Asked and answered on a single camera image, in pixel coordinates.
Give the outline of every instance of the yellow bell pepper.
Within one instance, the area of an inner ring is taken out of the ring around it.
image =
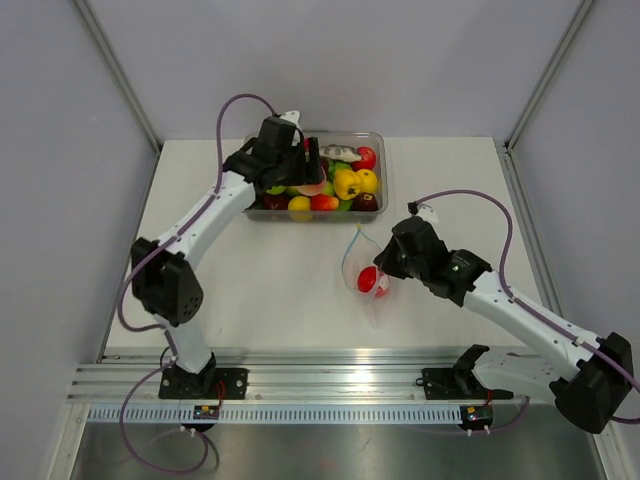
[[[351,200],[362,190],[362,178],[353,170],[336,170],[333,176],[333,189],[341,200]]]

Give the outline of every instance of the red tomato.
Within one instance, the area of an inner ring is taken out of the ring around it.
[[[362,157],[362,160],[353,162],[351,164],[351,168],[353,168],[355,171],[361,170],[363,168],[366,168],[367,170],[373,170],[373,167],[376,166],[376,152],[374,152],[373,149],[369,147],[358,147],[356,150]]]
[[[375,266],[367,267],[360,272],[360,275],[358,275],[358,290],[362,293],[369,293],[376,284],[378,276],[380,281],[374,297],[378,298],[385,295],[389,291],[389,277]]]

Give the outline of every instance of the lemon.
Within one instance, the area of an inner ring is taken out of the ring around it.
[[[293,197],[289,200],[290,212],[308,212],[311,210],[311,199],[305,196]],[[292,219],[296,222],[308,222],[313,218],[311,213],[290,213]]]

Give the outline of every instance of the fish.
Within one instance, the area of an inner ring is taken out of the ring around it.
[[[362,155],[360,155],[355,148],[346,145],[327,145],[320,147],[320,156],[345,163],[362,160]]]

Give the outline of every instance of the red apple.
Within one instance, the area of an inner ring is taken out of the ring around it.
[[[363,168],[366,168],[367,170],[373,170],[373,167],[376,166],[376,152],[373,150],[373,148],[358,147],[356,150],[362,157],[362,160],[353,162],[351,164],[351,168],[353,168],[355,171],[362,170]]]
[[[369,293],[376,282],[378,282],[378,288],[373,296],[379,298],[386,295],[389,291],[389,277],[372,265],[363,269],[358,275],[358,290]]]
[[[260,197],[260,201],[265,210],[286,210],[289,206],[289,197],[284,194],[269,195],[265,193]]]
[[[311,210],[315,212],[332,212],[340,205],[340,200],[336,197],[319,193],[311,197]]]
[[[373,193],[359,193],[353,199],[351,210],[357,212],[375,212],[379,209],[378,201]]]

